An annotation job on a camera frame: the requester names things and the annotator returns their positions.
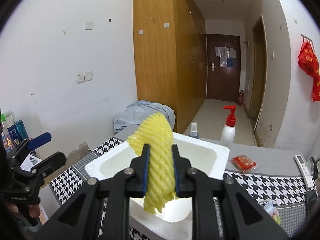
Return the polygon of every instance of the tile floor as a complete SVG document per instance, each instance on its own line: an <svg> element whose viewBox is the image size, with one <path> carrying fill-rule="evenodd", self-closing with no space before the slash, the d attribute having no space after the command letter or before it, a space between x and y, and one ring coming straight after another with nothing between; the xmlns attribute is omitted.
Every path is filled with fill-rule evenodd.
<svg viewBox="0 0 320 240"><path fill-rule="evenodd" d="M212 140L220 140L222 128L225 125L226 117L230 114L230 110L223 109L224 106L235 105L235 103L206 99L199 111L193 118L198 124L198 133L202 138ZM252 134L252 126L244 111L243 106L238 106L235 112L236 135L234 143L245 145L256 145L255 138ZM184 134L189 134L191 124L188 126Z"/></svg>

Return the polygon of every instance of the black phone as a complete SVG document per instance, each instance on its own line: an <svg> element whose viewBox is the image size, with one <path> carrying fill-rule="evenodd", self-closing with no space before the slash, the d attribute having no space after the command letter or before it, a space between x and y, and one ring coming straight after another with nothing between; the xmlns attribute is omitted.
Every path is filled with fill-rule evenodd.
<svg viewBox="0 0 320 240"><path fill-rule="evenodd" d="M306 202L306 217L310 214L311 210L317 204L318 197L317 197L316 190L309 190L306 191L304 194L305 202Z"/></svg>

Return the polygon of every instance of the wooden cabinet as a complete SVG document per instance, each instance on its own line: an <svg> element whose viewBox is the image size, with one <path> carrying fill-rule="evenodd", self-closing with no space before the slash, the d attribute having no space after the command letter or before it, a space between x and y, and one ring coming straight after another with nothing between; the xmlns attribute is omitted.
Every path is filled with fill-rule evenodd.
<svg viewBox="0 0 320 240"><path fill-rule="evenodd" d="M133 0L133 43L138 100L170 106L183 133L206 94L201 12L193 0Z"/></svg>

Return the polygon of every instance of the fire extinguisher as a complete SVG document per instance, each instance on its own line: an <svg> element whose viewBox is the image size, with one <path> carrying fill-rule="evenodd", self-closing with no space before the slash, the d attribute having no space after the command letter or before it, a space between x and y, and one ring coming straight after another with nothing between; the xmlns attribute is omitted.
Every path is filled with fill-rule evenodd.
<svg viewBox="0 0 320 240"><path fill-rule="evenodd" d="M244 97L244 90L240 90L239 99L238 99L238 105L239 106L242 106L242 104L243 104L243 97Z"/></svg>

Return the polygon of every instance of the hand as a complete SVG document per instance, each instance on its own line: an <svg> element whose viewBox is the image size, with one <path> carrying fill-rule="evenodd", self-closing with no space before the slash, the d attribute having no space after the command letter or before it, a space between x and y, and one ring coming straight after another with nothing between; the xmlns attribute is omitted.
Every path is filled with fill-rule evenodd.
<svg viewBox="0 0 320 240"><path fill-rule="evenodd" d="M6 206L13 212L13 214L16 214L19 212L19 209L16 204L5 202ZM40 207L39 205L29 205L29 214L31 217L39 217L40 216Z"/></svg>

